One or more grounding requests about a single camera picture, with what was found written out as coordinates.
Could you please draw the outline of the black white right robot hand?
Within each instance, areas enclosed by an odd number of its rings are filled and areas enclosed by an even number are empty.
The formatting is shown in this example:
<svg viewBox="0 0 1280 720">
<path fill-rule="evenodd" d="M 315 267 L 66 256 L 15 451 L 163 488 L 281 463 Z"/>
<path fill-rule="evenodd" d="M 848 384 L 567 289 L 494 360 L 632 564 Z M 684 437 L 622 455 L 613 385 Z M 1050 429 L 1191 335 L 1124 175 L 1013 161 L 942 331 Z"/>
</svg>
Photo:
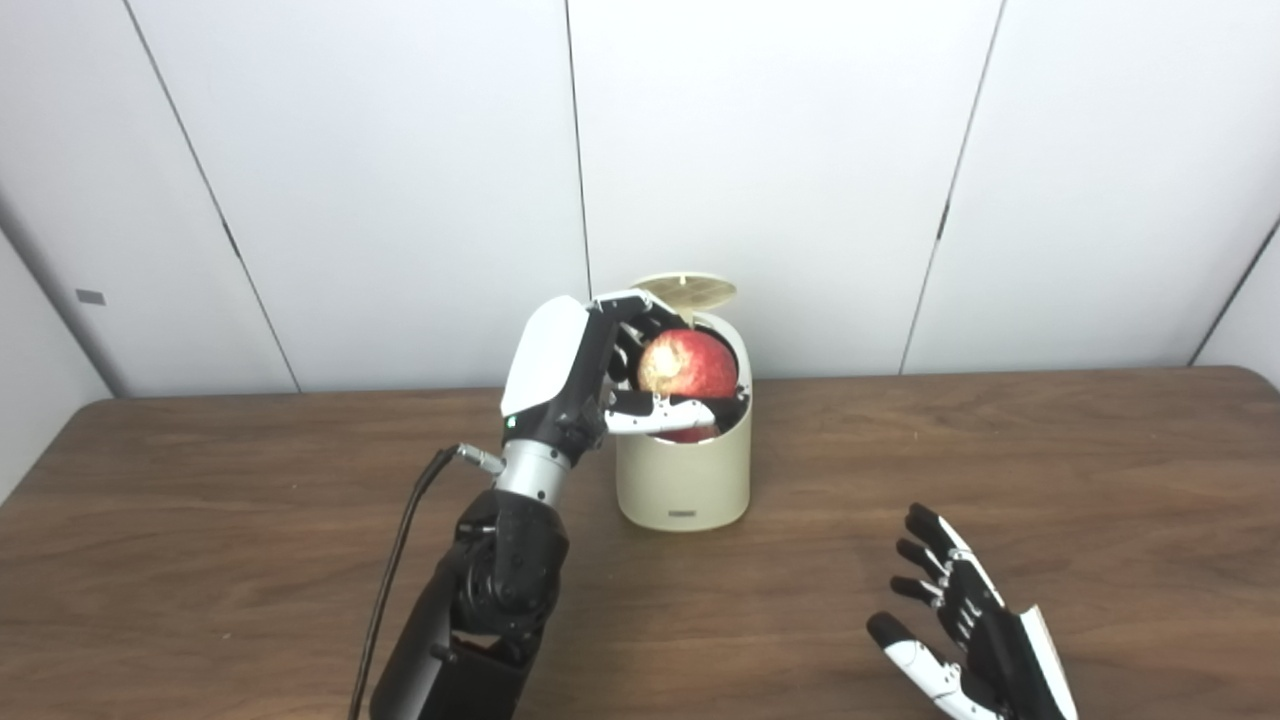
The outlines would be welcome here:
<svg viewBox="0 0 1280 720">
<path fill-rule="evenodd" d="M 867 630 L 884 656 L 951 719 L 1076 719 L 1041 607 L 1014 612 L 975 551 L 925 505 L 911 503 L 904 525 L 911 536 L 895 548 L 925 575 L 892 577 L 890 588 L 928 606 L 964 660 L 947 660 L 891 612 L 876 612 Z"/>
</svg>

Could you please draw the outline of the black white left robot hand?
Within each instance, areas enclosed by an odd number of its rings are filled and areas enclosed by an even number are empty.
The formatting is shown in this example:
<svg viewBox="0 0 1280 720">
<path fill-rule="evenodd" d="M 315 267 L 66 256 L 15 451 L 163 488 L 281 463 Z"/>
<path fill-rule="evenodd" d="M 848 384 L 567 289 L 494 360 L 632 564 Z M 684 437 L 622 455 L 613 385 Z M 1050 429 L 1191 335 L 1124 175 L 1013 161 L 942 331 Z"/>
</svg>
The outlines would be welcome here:
<svg viewBox="0 0 1280 720">
<path fill-rule="evenodd" d="M 727 398 L 626 386 L 637 383 L 643 351 L 662 332 L 690 329 L 691 322 L 646 290 L 543 304 L 524 328 L 500 400 L 504 478 L 539 465 L 564 474 L 607 436 L 728 430 L 744 419 L 749 393 L 741 386 Z"/>
</svg>

